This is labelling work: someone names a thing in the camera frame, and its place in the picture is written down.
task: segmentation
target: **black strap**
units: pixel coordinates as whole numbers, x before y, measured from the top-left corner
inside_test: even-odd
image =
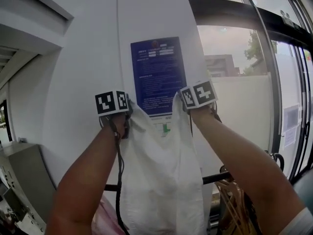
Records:
[[[117,151],[117,158],[118,158],[118,181],[117,181],[117,192],[116,192],[116,199],[115,199],[115,209],[116,209],[117,222],[118,222],[118,225],[123,230],[123,232],[126,235],[129,235],[126,227],[124,226],[123,220],[121,218],[120,206],[119,206],[120,198],[121,198],[121,190],[122,190],[122,175],[124,172],[124,160],[122,158],[121,150],[119,147],[119,141],[120,141],[121,135],[117,131],[117,127],[114,124],[112,118],[110,116],[108,116],[108,117],[106,117],[106,119],[108,120],[110,128],[114,132],[115,148]]]

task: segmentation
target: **blue poster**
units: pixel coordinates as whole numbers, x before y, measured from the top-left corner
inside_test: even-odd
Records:
[[[131,44],[137,104],[150,116],[172,113],[175,93],[186,86],[179,37]]]

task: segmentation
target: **sky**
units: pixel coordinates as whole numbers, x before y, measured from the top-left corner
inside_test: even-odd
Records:
[[[280,10],[290,15],[295,23],[298,23],[287,0],[253,0],[254,3],[265,10],[281,15]],[[241,72],[256,60],[247,60],[245,50],[249,48],[250,30],[236,27],[198,26],[203,51],[205,55],[231,54],[235,67]]]

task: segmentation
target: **air vent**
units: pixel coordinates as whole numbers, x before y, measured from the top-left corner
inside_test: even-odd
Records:
[[[0,46],[0,72],[17,51],[18,49]]]

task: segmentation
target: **building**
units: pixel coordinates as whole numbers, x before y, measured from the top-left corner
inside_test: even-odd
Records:
[[[239,76],[240,70],[235,67],[233,56],[207,55],[204,56],[206,68],[212,77]]]

